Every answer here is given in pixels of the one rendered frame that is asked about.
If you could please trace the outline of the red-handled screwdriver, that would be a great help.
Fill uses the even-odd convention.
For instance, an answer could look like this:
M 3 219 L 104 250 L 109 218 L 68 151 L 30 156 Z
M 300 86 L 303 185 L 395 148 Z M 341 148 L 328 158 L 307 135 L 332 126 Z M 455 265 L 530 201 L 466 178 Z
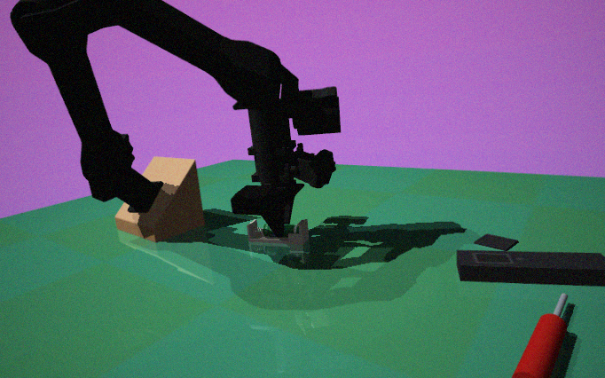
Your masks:
M 554 313 L 542 315 L 512 378 L 550 378 L 567 325 L 561 318 L 568 296 L 561 294 Z

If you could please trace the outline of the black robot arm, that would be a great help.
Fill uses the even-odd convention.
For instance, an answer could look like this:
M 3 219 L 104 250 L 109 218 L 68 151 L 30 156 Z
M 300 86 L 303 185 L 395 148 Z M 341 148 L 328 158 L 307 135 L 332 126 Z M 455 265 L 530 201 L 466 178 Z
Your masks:
M 19 0 L 11 20 L 58 85 L 82 143 L 80 163 L 92 197 L 117 197 L 130 213 L 147 213 L 163 182 L 131 167 L 129 135 L 112 129 L 86 51 L 88 35 L 101 28 L 126 28 L 213 76 L 237 100 L 234 110 L 247 109 L 254 141 L 290 137 L 289 118 L 299 136 L 341 132 L 336 86 L 299 91 L 298 78 L 273 51 L 224 37 L 162 0 Z M 287 147 L 281 176 L 322 188 L 334 171 L 333 152 L 309 154 L 299 143 L 295 152 Z

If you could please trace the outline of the green cylindrical battery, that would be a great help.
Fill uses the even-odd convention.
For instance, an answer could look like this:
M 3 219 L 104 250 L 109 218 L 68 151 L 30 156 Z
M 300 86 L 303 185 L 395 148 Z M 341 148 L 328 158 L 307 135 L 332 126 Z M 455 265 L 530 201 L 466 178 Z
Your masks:
M 289 233 L 300 233 L 299 226 L 297 224 L 284 224 L 284 238 L 288 238 Z M 276 237 L 271 228 L 265 224 L 263 226 L 263 235 L 269 237 Z

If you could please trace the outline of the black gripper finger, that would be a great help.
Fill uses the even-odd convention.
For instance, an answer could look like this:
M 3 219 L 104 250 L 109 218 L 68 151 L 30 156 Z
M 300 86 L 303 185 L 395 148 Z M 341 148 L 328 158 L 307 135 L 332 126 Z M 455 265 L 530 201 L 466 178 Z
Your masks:
M 285 206 L 284 224 L 290 224 L 295 196 L 301 191 L 303 187 L 304 184 L 296 184 L 292 189 L 285 190 L 285 197 L 292 198 L 292 200 Z
M 262 216 L 267 225 L 271 228 L 276 237 L 282 238 L 284 236 L 284 215 L 285 206 L 292 200 L 292 198 L 285 198 L 282 201 L 281 208 L 270 216 Z

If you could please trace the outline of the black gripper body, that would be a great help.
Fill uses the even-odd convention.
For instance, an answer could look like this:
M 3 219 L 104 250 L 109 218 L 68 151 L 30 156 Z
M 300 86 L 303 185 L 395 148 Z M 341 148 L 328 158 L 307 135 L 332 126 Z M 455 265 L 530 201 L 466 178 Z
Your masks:
M 285 197 L 285 190 L 292 189 L 296 180 L 292 176 L 281 176 L 281 167 L 287 147 L 296 148 L 296 141 L 283 138 L 274 141 L 254 141 L 248 148 L 248 155 L 255 157 L 255 170 L 252 182 L 261 185 L 246 185 L 231 198 L 232 213 L 239 215 L 270 216 L 280 208 Z

